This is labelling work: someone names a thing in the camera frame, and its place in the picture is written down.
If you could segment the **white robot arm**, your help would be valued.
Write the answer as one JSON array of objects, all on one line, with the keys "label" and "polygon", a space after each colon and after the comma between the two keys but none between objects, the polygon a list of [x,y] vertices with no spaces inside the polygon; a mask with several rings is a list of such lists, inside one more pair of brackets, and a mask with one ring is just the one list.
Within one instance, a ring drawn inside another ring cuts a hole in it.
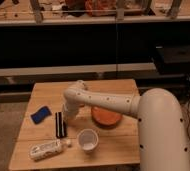
[{"label": "white robot arm", "polygon": [[141,171],[190,171],[182,109],[168,90],[152,88],[142,95],[92,92],[84,81],[67,87],[64,119],[73,120],[79,106],[97,106],[138,120]]}]

